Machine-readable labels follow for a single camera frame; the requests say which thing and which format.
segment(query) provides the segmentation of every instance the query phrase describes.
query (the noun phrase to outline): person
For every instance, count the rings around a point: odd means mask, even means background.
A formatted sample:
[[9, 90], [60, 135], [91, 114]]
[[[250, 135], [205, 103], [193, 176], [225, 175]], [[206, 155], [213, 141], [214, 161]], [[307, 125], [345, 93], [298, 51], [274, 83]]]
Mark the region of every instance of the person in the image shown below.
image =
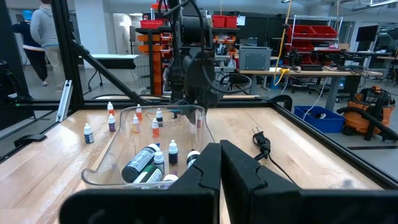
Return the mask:
[[38, 44], [30, 34], [30, 20], [32, 19], [32, 11], [23, 10], [22, 15], [25, 21], [12, 25], [15, 33], [22, 35], [24, 45], [23, 49], [30, 64], [36, 71], [42, 81], [43, 86], [47, 86], [47, 66], [45, 63], [44, 49]]
[[41, 0], [40, 9], [34, 11], [32, 22], [30, 23], [30, 34], [32, 38], [39, 43], [52, 65], [55, 79], [58, 80], [58, 87], [63, 86], [65, 75], [63, 73], [63, 65], [58, 44], [57, 31], [51, 9], [51, 0]]

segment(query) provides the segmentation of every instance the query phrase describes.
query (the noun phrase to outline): gray hoodie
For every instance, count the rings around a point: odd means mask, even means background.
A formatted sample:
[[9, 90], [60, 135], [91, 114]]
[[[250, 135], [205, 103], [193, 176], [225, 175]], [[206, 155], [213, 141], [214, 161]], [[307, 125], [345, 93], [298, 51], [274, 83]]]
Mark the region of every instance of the gray hoodie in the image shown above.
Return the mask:
[[51, 5], [43, 4], [33, 13], [30, 34], [43, 48], [58, 45]]

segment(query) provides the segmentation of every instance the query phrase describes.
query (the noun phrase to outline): clear plastic bin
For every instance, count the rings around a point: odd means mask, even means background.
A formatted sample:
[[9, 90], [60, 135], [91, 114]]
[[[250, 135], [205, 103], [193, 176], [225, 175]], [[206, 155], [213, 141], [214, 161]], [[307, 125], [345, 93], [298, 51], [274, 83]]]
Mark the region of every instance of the clear plastic bin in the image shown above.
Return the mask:
[[[175, 174], [181, 177], [187, 169], [187, 155], [194, 149], [202, 152], [208, 143], [214, 142], [206, 125], [205, 109], [200, 106], [145, 106], [142, 108], [140, 132], [132, 131], [132, 119], [136, 107], [122, 110], [117, 133], [109, 145], [99, 166], [93, 170], [84, 169], [81, 178], [88, 188], [167, 188], [172, 182], [156, 182], [148, 184], [128, 184], [121, 176], [123, 168], [144, 147], [152, 143], [160, 143], [165, 161], [165, 175]], [[156, 111], [163, 114], [163, 127], [160, 137], [152, 137], [152, 120]], [[178, 146], [178, 164], [169, 164], [169, 144], [175, 140]]]

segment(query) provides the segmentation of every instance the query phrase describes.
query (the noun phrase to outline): blue storage bin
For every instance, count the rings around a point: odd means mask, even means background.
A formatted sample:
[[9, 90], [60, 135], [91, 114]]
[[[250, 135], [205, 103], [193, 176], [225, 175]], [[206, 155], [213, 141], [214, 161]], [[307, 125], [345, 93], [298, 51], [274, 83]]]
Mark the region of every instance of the blue storage bin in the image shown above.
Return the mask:
[[[294, 115], [300, 119], [305, 115], [305, 110], [309, 110], [311, 106], [295, 106]], [[326, 114], [326, 118], [316, 119], [315, 114]], [[311, 111], [305, 116], [304, 121], [311, 124], [323, 133], [339, 133], [343, 129], [344, 117], [326, 110], [321, 106], [314, 106]]]

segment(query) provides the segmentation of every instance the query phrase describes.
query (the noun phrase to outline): gray box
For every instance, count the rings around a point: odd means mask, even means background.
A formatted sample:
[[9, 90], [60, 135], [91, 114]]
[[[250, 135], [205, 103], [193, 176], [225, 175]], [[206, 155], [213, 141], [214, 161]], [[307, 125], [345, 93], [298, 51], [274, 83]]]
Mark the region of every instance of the gray box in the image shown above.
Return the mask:
[[239, 50], [239, 69], [268, 71], [271, 64], [269, 47], [241, 46]]

